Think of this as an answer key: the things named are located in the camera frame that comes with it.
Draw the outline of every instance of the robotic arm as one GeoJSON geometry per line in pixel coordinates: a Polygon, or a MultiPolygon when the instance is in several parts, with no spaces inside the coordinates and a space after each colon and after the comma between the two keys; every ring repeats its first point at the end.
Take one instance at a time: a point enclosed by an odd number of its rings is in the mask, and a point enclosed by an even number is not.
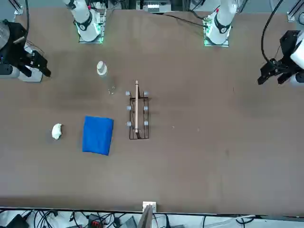
{"type": "Polygon", "coordinates": [[[222,45],[228,39],[231,22],[237,12],[235,0],[221,0],[221,5],[211,14],[212,24],[206,38],[215,45],[222,45]]]}
{"type": "Polygon", "coordinates": [[[293,82],[304,83],[304,39],[303,31],[287,31],[280,39],[283,58],[270,59],[262,68],[257,82],[263,84],[271,76],[279,76],[278,84],[292,78],[293,82]]]}
{"type": "Polygon", "coordinates": [[[48,61],[39,52],[26,51],[26,30],[19,23],[0,21],[0,77],[11,77],[20,74],[24,78],[33,76],[33,69],[50,77],[51,72],[47,68],[48,61]]]}
{"type": "Polygon", "coordinates": [[[93,41],[101,34],[97,26],[102,23],[100,13],[89,9],[85,0],[63,0],[63,2],[73,14],[78,33],[84,41],[93,41]]]}

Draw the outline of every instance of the table surface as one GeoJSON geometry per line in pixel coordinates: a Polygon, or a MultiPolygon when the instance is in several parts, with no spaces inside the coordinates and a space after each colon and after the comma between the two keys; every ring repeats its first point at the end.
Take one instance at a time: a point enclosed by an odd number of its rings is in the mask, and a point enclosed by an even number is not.
{"type": "MultiPolygon", "coordinates": [[[[268,17],[237,15],[230,47],[212,48],[200,27],[114,10],[104,44],[83,45],[67,9],[31,9],[28,38],[46,53],[52,76],[1,80],[0,204],[141,210],[156,201],[167,212],[301,214],[304,90],[275,78],[257,85],[268,17]],[[96,73],[99,60],[116,81],[112,96],[96,73]],[[135,80],[150,92],[149,140],[128,138],[125,91],[135,80]],[[108,157],[82,152],[86,115],[114,119],[108,157]],[[56,123],[59,141],[50,135],[56,123]]],[[[285,15],[274,16],[269,57],[288,29],[285,15]]]]}

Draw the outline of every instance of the black cable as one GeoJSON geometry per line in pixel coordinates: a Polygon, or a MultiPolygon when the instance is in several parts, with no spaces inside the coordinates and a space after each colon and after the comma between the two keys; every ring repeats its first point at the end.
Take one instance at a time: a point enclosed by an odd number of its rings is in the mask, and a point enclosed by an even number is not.
{"type": "Polygon", "coordinates": [[[103,220],[102,220],[102,223],[104,224],[104,225],[109,225],[110,223],[111,223],[111,219],[112,219],[112,216],[114,216],[114,219],[115,219],[115,214],[110,214],[109,215],[110,216],[110,218],[109,218],[109,222],[107,223],[105,220],[108,218],[108,216],[107,217],[105,217],[103,220]]]}
{"type": "Polygon", "coordinates": [[[202,228],[204,228],[204,227],[205,227],[205,221],[206,221],[206,218],[207,218],[207,216],[205,216],[205,217],[204,217],[204,219],[203,219],[203,225],[202,225],[202,228]]]}
{"type": "Polygon", "coordinates": [[[299,21],[299,24],[300,24],[300,25],[304,25],[303,23],[300,22],[300,16],[301,16],[302,14],[304,14],[304,12],[300,13],[300,14],[299,14],[299,18],[298,18],[298,21],[299,21]]]}
{"type": "Polygon", "coordinates": [[[85,215],[82,211],[80,213],[83,214],[83,216],[85,216],[87,219],[89,219],[89,217],[90,217],[89,215],[85,215]]]}
{"type": "Polygon", "coordinates": [[[200,17],[195,11],[193,11],[192,9],[189,10],[189,12],[191,12],[195,17],[197,17],[198,19],[204,20],[206,17],[200,17]]]}
{"type": "Polygon", "coordinates": [[[25,32],[24,38],[27,39],[28,34],[29,34],[29,4],[28,4],[28,0],[25,0],[25,9],[27,11],[27,30],[25,32]]]}
{"type": "MultiPolygon", "coordinates": [[[[121,216],[118,216],[118,218],[120,219],[122,216],[124,216],[124,215],[126,215],[127,213],[124,213],[124,214],[122,214],[121,216]]],[[[107,226],[106,228],[110,228],[112,225],[114,224],[114,221],[109,225],[109,226],[107,226]]]]}
{"type": "Polygon", "coordinates": [[[27,47],[31,47],[31,46],[34,46],[34,47],[38,48],[42,52],[42,57],[45,55],[45,52],[41,48],[39,48],[38,46],[36,46],[35,44],[29,44],[28,46],[26,46],[26,48],[27,47]]]}
{"type": "Polygon", "coordinates": [[[36,228],[36,217],[37,217],[38,211],[36,211],[36,214],[34,216],[34,228],[36,228]]]}
{"type": "Polygon", "coordinates": [[[178,19],[178,20],[182,20],[182,21],[187,22],[187,23],[192,24],[192,25],[197,25],[197,26],[200,26],[200,27],[208,28],[207,25],[198,24],[198,23],[192,22],[190,20],[186,20],[186,19],[183,19],[183,18],[176,17],[174,15],[170,15],[170,14],[160,14],[160,15],[164,15],[164,16],[172,17],[172,18],[175,18],[175,19],[178,19]]]}
{"type": "Polygon", "coordinates": [[[278,66],[278,65],[272,63],[272,62],[266,57],[265,51],[264,51],[264,36],[265,36],[266,29],[267,29],[267,27],[268,27],[268,25],[269,25],[269,23],[270,23],[272,17],[274,16],[274,14],[276,13],[277,9],[279,8],[279,6],[282,4],[283,1],[284,1],[284,0],[280,0],[280,1],[278,2],[278,4],[276,5],[275,9],[274,9],[274,10],[272,11],[272,13],[270,14],[270,17],[268,18],[268,20],[267,20],[267,22],[266,22],[266,24],[265,24],[265,27],[264,27],[263,33],[262,33],[262,37],[261,37],[261,50],[262,50],[262,55],[263,55],[264,59],[267,61],[267,63],[269,63],[269,64],[270,64],[273,68],[275,68],[275,69],[283,70],[284,72],[286,72],[286,70],[288,69],[287,66],[281,67],[281,66],[278,66]]]}
{"type": "Polygon", "coordinates": [[[167,214],[165,214],[165,216],[166,216],[166,228],[171,228],[170,222],[169,222],[169,217],[167,214]]]}
{"type": "Polygon", "coordinates": [[[41,223],[40,227],[42,227],[42,224],[43,224],[43,227],[45,227],[45,223],[47,223],[48,228],[53,228],[47,220],[50,213],[51,213],[50,211],[48,211],[46,214],[44,213],[44,211],[41,211],[41,212],[39,211],[39,214],[42,216],[41,220],[42,219],[44,220],[43,223],[41,223]]]}
{"type": "Polygon", "coordinates": [[[205,3],[205,1],[206,0],[200,0],[192,10],[195,10],[200,4],[202,6],[205,3]]]}
{"type": "Polygon", "coordinates": [[[40,224],[40,228],[44,228],[44,227],[46,227],[45,223],[47,223],[48,228],[53,228],[48,221],[48,216],[52,213],[52,211],[49,210],[46,213],[44,213],[44,211],[38,211],[38,212],[41,215],[41,219],[39,220],[37,227],[39,227],[39,224],[40,224]]]}
{"type": "Polygon", "coordinates": [[[94,222],[94,221],[98,221],[98,220],[100,221],[100,223],[102,223],[102,222],[105,221],[109,216],[111,216],[111,215],[113,215],[113,214],[114,214],[114,213],[105,214],[105,215],[101,216],[100,218],[94,219],[93,221],[91,221],[91,223],[94,222]]]}
{"type": "Polygon", "coordinates": [[[277,54],[279,53],[280,47],[281,47],[281,45],[277,48],[274,58],[276,58],[277,54]]]}
{"type": "Polygon", "coordinates": [[[155,218],[155,223],[156,223],[156,226],[157,226],[157,228],[159,228],[159,226],[158,226],[158,222],[157,222],[157,218],[156,218],[155,214],[153,214],[153,216],[154,216],[154,218],[155,218]]]}
{"type": "Polygon", "coordinates": [[[218,7],[216,7],[215,10],[213,10],[213,12],[215,12],[219,7],[220,7],[220,5],[218,7]]]}
{"type": "Polygon", "coordinates": [[[238,220],[236,219],[237,223],[240,224],[240,225],[248,224],[248,223],[250,223],[250,222],[252,222],[252,221],[254,220],[254,218],[251,218],[251,219],[248,220],[248,221],[244,221],[243,218],[241,218],[241,219],[242,219],[242,222],[240,222],[240,221],[238,221],[238,220]]]}
{"type": "Polygon", "coordinates": [[[76,226],[78,227],[78,228],[82,228],[81,226],[79,226],[78,225],[78,223],[76,222],[76,218],[75,218],[75,216],[74,216],[74,222],[75,222],[75,224],[76,224],[76,226]]]}
{"type": "Polygon", "coordinates": [[[28,210],[24,211],[24,212],[22,213],[22,215],[21,215],[25,221],[26,221],[26,220],[28,219],[28,217],[31,215],[31,213],[33,212],[33,210],[30,210],[25,216],[23,216],[26,212],[28,212],[28,210]]]}

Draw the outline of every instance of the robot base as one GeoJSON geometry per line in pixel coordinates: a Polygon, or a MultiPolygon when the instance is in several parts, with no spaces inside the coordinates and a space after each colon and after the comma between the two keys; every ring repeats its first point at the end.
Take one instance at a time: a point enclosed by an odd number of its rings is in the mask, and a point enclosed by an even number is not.
{"type": "Polygon", "coordinates": [[[94,14],[94,17],[96,17],[96,23],[94,23],[93,26],[95,27],[99,35],[92,41],[85,41],[81,38],[81,35],[79,33],[79,27],[77,26],[77,24],[75,24],[79,34],[79,44],[102,44],[104,42],[106,10],[103,13],[95,12],[94,10],[91,10],[91,12],[94,14]]]}
{"type": "Polygon", "coordinates": [[[204,20],[203,20],[203,25],[207,25],[208,28],[204,28],[204,46],[206,47],[225,47],[225,48],[228,48],[229,47],[229,42],[228,42],[228,39],[225,41],[225,43],[221,44],[221,45],[217,45],[217,44],[214,44],[212,43],[208,38],[207,38],[207,33],[212,25],[212,17],[209,15],[208,17],[206,17],[204,20]]]}

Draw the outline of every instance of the blue towel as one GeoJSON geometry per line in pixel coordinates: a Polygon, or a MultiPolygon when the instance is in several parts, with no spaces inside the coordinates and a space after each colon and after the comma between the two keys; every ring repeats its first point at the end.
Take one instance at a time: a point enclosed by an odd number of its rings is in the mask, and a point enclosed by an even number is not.
{"type": "Polygon", "coordinates": [[[112,119],[86,116],[82,151],[109,155],[112,131],[112,119]]]}

